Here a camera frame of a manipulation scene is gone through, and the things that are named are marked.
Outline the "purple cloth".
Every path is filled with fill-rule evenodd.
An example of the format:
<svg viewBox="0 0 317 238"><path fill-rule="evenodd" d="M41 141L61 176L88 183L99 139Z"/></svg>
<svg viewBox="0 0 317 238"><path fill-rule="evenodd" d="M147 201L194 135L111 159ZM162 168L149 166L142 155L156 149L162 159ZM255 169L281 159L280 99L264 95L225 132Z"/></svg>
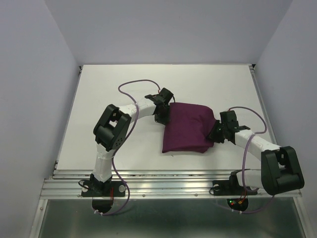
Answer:
<svg viewBox="0 0 317 238"><path fill-rule="evenodd" d="M214 146L207 136L215 123L213 110L207 106L171 103L170 122L164 128L162 152L205 153Z"/></svg>

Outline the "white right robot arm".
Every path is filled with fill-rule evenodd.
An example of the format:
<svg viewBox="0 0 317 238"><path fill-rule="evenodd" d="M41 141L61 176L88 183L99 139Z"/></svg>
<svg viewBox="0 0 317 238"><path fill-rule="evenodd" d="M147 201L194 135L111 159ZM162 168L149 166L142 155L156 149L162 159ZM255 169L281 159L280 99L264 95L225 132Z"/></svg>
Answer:
<svg viewBox="0 0 317 238"><path fill-rule="evenodd" d="M263 189L274 196L305 185L295 149L266 141L259 133L240 125L234 110L220 113L207 138L215 143L229 141L244 149L242 169L231 172L227 180L214 180L212 195L257 195Z"/></svg>

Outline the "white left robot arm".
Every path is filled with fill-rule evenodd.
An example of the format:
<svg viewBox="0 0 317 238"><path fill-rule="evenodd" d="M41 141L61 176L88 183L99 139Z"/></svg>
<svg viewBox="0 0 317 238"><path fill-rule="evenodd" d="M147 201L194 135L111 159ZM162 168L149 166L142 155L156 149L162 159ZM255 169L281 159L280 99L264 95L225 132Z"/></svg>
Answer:
<svg viewBox="0 0 317 238"><path fill-rule="evenodd" d="M97 143L97 157L92 172L93 190L98 195L110 191L109 179L115 152L125 142L130 125L135 127L138 119L154 116L157 123L166 125L170 121L169 102L174 95L166 88L156 95L146 95L143 99L126 106L110 104L98 120L93 134Z"/></svg>

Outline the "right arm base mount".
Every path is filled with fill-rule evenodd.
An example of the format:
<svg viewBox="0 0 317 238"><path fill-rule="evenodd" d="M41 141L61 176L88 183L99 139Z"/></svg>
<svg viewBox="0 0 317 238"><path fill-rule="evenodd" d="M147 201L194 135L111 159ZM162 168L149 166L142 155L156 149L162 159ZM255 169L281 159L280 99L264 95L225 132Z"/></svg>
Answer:
<svg viewBox="0 0 317 238"><path fill-rule="evenodd" d="M241 170L231 172L227 180L213 180L209 194L214 196L230 196L227 199L228 208L233 212L245 213L249 206L248 196L255 196L258 194L258 191L250 191L250 187L247 187L248 191L246 191L238 182L238 172L241 172Z"/></svg>

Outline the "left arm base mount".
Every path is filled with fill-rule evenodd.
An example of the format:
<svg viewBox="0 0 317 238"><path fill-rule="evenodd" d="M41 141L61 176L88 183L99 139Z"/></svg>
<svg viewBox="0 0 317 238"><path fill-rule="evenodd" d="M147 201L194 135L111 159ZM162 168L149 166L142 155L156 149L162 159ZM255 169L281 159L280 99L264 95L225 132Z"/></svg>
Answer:
<svg viewBox="0 0 317 238"><path fill-rule="evenodd" d="M119 213L127 204L130 196L130 191L127 184L123 181L112 181L112 176L105 181L99 181L93 174L90 174L89 179L81 179L78 181L81 187L81 196L92 198L92 209L95 214L100 216L110 216ZM128 198L125 203L113 210L114 199L125 197L127 192Z"/></svg>

